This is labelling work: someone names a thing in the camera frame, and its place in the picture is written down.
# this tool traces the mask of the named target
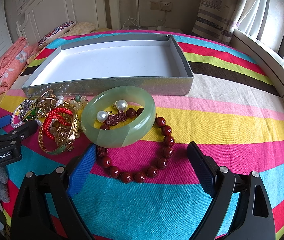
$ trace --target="jade bangle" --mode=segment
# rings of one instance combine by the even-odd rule
[[[129,124],[111,130],[94,127],[97,113],[124,99],[144,107],[143,112]],[[85,135],[94,144],[105,148],[120,148],[140,140],[151,129],[155,120],[153,97],[142,88],[123,86],[109,89],[93,98],[84,108],[81,126]]]

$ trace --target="dark red bead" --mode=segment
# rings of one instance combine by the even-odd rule
[[[119,177],[119,176],[120,176],[120,170],[119,170],[119,168],[118,168],[117,166],[111,166],[111,167],[109,168],[109,176],[110,176],[111,178],[114,178],[114,179],[116,179],[117,177]]]
[[[101,158],[101,165],[103,168],[109,168],[112,166],[112,160],[108,156],[104,156]]]
[[[158,117],[157,119],[155,119],[155,125],[157,127],[163,127],[166,124],[166,121],[163,117]]]
[[[141,107],[137,110],[137,116],[139,116],[143,112],[144,108]]]
[[[103,125],[100,126],[100,129],[101,130],[109,130],[110,127],[107,124],[103,124]]]
[[[137,183],[143,183],[145,181],[146,175],[144,172],[139,171],[134,175],[134,181]]]
[[[172,128],[168,125],[164,125],[161,128],[161,134],[163,134],[164,136],[170,135],[172,133]]]
[[[126,171],[122,172],[120,175],[120,180],[125,184],[130,183],[132,181],[132,175]]]
[[[129,108],[128,110],[126,110],[126,116],[128,118],[134,118],[136,117],[137,112],[133,109],[133,108]]]
[[[172,135],[167,135],[163,138],[163,142],[166,146],[172,147],[175,143],[174,137]]]
[[[168,164],[167,159],[161,157],[157,160],[156,167],[159,168],[160,170],[163,170],[166,168],[167,164]]]
[[[108,156],[108,152],[107,152],[107,148],[103,148],[103,147],[98,147],[97,149],[97,155],[99,158],[102,158],[104,156]]]
[[[167,159],[171,158],[174,154],[174,151],[171,147],[165,147],[163,149],[163,156]]]
[[[158,175],[158,169],[155,167],[149,167],[146,171],[146,176],[150,179],[154,179]]]

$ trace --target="white wooden headboard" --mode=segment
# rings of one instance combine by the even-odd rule
[[[107,28],[106,11],[105,0],[30,0],[22,11],[24,23],[16,22],[17,32],[31,45],[67,21],[91,22],[97,29]],[[112,29],[119,30],[119,0],[109,0],[109,11]]]

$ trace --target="striped bedsheet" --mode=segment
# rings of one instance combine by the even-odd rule
[[[59,46],[107,35],[138,33],[111,31],[56,39],[31,63],[35,68]],[[175,155],[167,169],[144,184],[123,184],[95,164],[83,190],[74,198],[82,219],[97,239],[189,239],[211,198],[205,194],[186,157],[195,141],[218,165],[248,174],[258,171],[273,209],[276,238],[284,233],[284,104],[256,62],[233,48],[205,39],[173,33],[194,73],[187,96],[153,96],[157,115],[165,117],[175,138]],[[11,114],[25,95],[16,85],[0,100],[0,117]],[[9,132],[10,126],[0,130]],[[23,159],[7,166],[11,202],[3,203],[10,223],[13,206],[26,172],[52,172],[79,155],[89,140],[81,135],[70,153],[52,156],[41,151],[37,133],[22,142]],[[138,171],[160,156],[162,136],[153,127],[137,143],[110,150],[114,165]],[[228,231],[238,194],[233,194],[219,235]],[[52,198],[47,195],[52,220],[65,236]]]

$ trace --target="power socket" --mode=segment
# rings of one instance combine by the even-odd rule
[[[150,9],[170,12],[172,10],[172,3],[171,2],[161,2],[161,1],[151,1]]]

